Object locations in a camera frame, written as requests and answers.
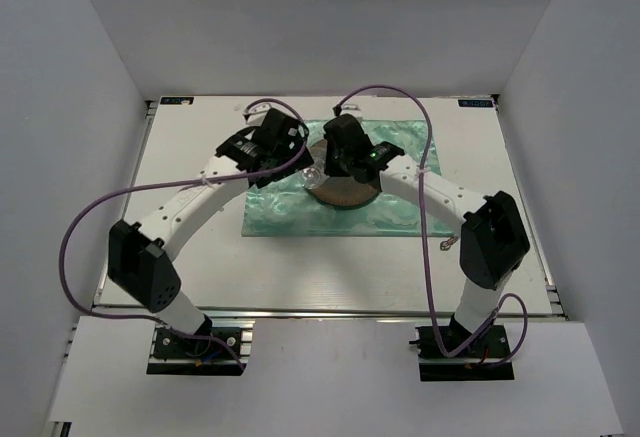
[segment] transparent plastic object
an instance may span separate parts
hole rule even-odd
[[[317,189],[329,178],[324,173],[326,150],[312,148],[309,152],[313,157],[313,165],[300,172],[300,183],[305,189]]]

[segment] green cloth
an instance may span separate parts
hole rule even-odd
[[[309,121],[308,144],[322,140],[326,121]],[[388,141],[420,161],[427,138],[423,121],[365,120],[364,131],[375,144]],[[440,174],[435,140],[427,165]],[[450,237],[451,230],[438,219],[428,216],[428,232],[434,237]],[[398,197],[380,194],[371,203],[357,209],[337,209],[321,204],[292,175],[262,189],[251,188],[242,225],[243,236],[351,235],[351,236],[419,236],[418,207]]]

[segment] cable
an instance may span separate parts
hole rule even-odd
[[[289,112],[291,112],[301,123],[303,128],[306,129],[306,125],[304,124],[304,121],[302,119],[302,117],[300,116],[300,114],[293,108],[291,107],[289,104],[287,104],[286,102],[283,102],[282,100],[279,99],[273,99],[273,98],[269,98],[269,97],[265,97],[262,99],[258,99],[256,101],[254,101],[253,103],[249,104],[249,106],[247,108],[250,107],[254,107],[258,104],[262,104],[262,103],[273,103],[273,104],[277,104],[280,105],[282,107],[284,107],[285,109],[287,109]],[[300,146],[300,150],[298,151],[298,153],[291,158],[288,162],[285,162],[284,164],[274,168],[274,169],[267,169],[267,170],[261,170],[258,172],[251,172],[251,173],[246,173],[246,172],[240,172],[238,174],[233,174],[233,175],[225,175],[225,176],[217,176],[217,177],[212,177],[210,179],[207,179],[208,182],[210,184],[215,184],[218,182],[229,182],[231,180],[238,180],[238,179],[249,179],[249,178],[258,178],[258,177],[264,177],[267,175],[271,175],[277,172],[281,172],[282,170],[285,170],[287,167],[291,166],[296,160],[298,160],[302,154],[304,153],[306,149],[306,142],[304,145]],[[95,312],[90,308],[87,308],[85,306],[83,306],[80,302],[78,302],[78,300],[74,297],[73,293],[71,292],[71,289],[69,288],[69,283],[67,280],[67,274],[66,274],[66,256],[67,256],[67,250],[69,247],[69,240],[71,239],[71,235],[73,234],[73,232],[75,231],[76,227],[78,227],[78,224],[82,221],[82,219],[84,219],[86,217],[86,215],[91,212],[93,209],[95,209],[96,207],[98,207],[100,204],[103,204],[111,199],[114,199],[116,197],[120,197],[122,195],[127,195],[127,194],[133,194],[136,192],[143,192],[146,190],[158,190],[158,189],[167,189],[167,188],[173,188],[173,187],[197,187],[197,186],[202,186],[205,185],[203,183],[203,181],[201,179],[193,179],[193,180],[179,180],[179,181],[175,181],[175,182],[160,182],[157,184],[147,184],[147,185],[138,185],[138,186],[133,186],[133,187],[127,187],[124,189],[120,189],[120,190],[114,190],[113,192],[109,192],[108,194],[103,195],[102,197],[94,200],[93,202],[91,202],[89,205],[87,205],[84,209],[82,209],[82,211],[80,211],[80,213],[78,215],[76,215],[76,217],[71,221],[71,224],[69,224],[69,227],[67,228],[67,231],[64,233],[64,236],[62,238],[62,241],[60,243],[60,250],[58,252],[58,275],[60,277],[60,285],[62,286],[62,291],[64,292],[65,297],[67,298],[67,300],[69,301],[69,303],[79,312],[83,313],[84,315],[90,316],[90,317],[98,317],[101,319],[109,319],[109,320],[149,320],[151,322],[154,322],[156,324],[160,324],[160,325],[166,325],[162,320],[160,320],[159,318],[152,316],[152,315],[145,315],[145,314],[105,314],[102,312]],[[233,359],[238,363],[238,365],[240,366],[240,368],[244,369],[244,364],[242,363],[242,361],[240,360],[240,358],[236,355],[236,353],[233,351],[233,349],[231,347],[229,347],[229,345],[227,345],[227,343],[222,340],[219,339],[217,337],[214,337],[212,335],[191,335],[191,334],[187,334],[185,332],[181,332],[179,330],[176,329],[171,329],[171,331],[176,334],[179,337],[182,337],[184,339],[189,339],[189,340],[208,340],[208,341],[212,341],[215,342],[219,345],[221,345],[228,353],[229,355],[231,355],[231,357],[233,357]]]
[[[215,352],[207,355],[206,357],[199,359],[196,361],[196,367],[200,367],[202,364],[206,364],[207,362],[209,362],[210,360],[216,358],[218,355],[220,355],[220,351],[216,350]]]
[[[471,369],[475,369],[477,367],[480,367],[482,364],[485,363],[485,361],[489,358],[489,346],[485,346],[484,348],[484,354],[482,355],[482,359],[480,359],[480,362],[478,362],[477,364],[465,364],[464,368],[471,370]]]
[[[411,99],[418,106],[418,108],[420,109],[420,112],[422,112],[422,115],[424,116],[424,119],[425,119],[426,124],[427,124],[427,142],[426,142],[426,145],[424,147],[424,152],[422,153],[422,157],[420,159],[420,165],[419,165],[419,168],[420,168],[421,172],[419,172],[419,174],[418,174],[418,200],[419,200],[419,207],[420,207],[420,230],[421,230],[421,238],[422,238],[422,260],[423,260],[423,264],[424,264],[425,284],[426,284],[426,287],[427,287],[427,302],[429,304],[429,317],[431,318],[431,326],[433,327],[433,335],[435,336],[436,343],[438,345],[438,349],[440,350],[442,355],[444,355],[445,357],[455,357],[458,354],[460,354],[461,352],[463,352],[467,347],[469,347],[469,345],[471,345],[471,343],[473,343],[473,341],[476,338],[478,338],[492,324],[492,322],[497,317],[498,311],[502,307],[502,304],[506,300],[506,298],[513,297],[516,300],[518,300],[518,302],[522,306],[523,317],[524,317],[523,329],[522,329],[522,337],[520,338],[520,341],[518,342],[518,345],[516,346],[514,351],[511,352],[511,354],[509,354],[509,356],[507,356],[506,360],[502,359],[500,362],[498,362],[496,364],[491,364],[492,366],[501,365],[501,364],[505,363],[508,359],[513,357],[516,354],[516,352],[518,350],[520,350],[520,347],[522,346],[522,342],[524,342],[524,337],[526,335],[527,324],[528,324],[528,314],[527,314],[527,309],[525,307],[524,301],[519,296],[517,296],[516,294],[505,294],[505,295],[503,295],[502,298],[500,299],[496,309],[491,313],[491,315],[489,317],[487,317],[487,319],[482,323],[482,325],[480,327],[478,327],[478,329],[475,332],[473,332],[464,342],[462,342],[454,350],[449,351],[449,350],[446,349],[446,347],[444,345],[444,340],[442,339],[442,333],[440,332],[440,327],[438,327],[438,319],[436,317],[436,311],[435,311],[435,299],[433,297],[433,285],[432,285],[432,282],[431,282],[431,266],[430,266],[430,263],[429,263],[429,245],[428,245],[428,239],[427,239],[427,210],[426,210],[425,200],[424,200],[424,168],[425,168],[425,165],[427,163],[427,158],[429,156],[429,148],[431,147],[431,143],[433,141],[433,125],[431,123],[431,118],[429,117],[429,113],[427,112],[427,109],[424,107],[424,105],[422,105],[422,102],[420,102],[413,95],[407,93],[406,91],[404,91],[402,89],[399,89],[397,87],[393,87],[391,85],[367,85],[365,87],[361,87],[359,89],[354,90],[353,92],[351,92],[347,96],[343,97],[342,100],[333,108],[334,114],[337,113],[337,115],[339,115],[341,107],[345,104],[345,102],[347,102],[354,95],[357,95],[357,94],[359,94],[361,92],[364,92],[365,90],[371,90],[371,89],[392,90],[394,92],[398,92],[399,94],[402,94],[405,97]]]

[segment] wooden disc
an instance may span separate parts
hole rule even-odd
[[[323,149],[326,153],[327,141],[316,142],[309,149]],[[356,182],[353,177],[329,177],[322,185],[307,189],[307,192],[320,202],[345,209],[368,204],[380,193],[368,184]]]

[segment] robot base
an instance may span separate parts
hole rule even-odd
[[[237,355],[241,355],[242,330],[239,327],[213,327],[211,333],[226,341]],[[242,369],[225,349],[205,341],[199,341],[199,344],[201,345],[195,348],[185,345],[185,341],[171,331],[158,327],[147,364],[147,374],[242,375]]]
[[[451,332],[440,326],[445,346],[456,347]],[[459,382],[467,380],[514,380],[511,362],[494,367],[491,364],[509,355],[509,341],[502,325],[492,326],[478,338],[468,350],[455,358],[442,355],[433,335],[433,327],[418,327],[418,339],[410,342],[420,351],[419,367],[421,382]]]

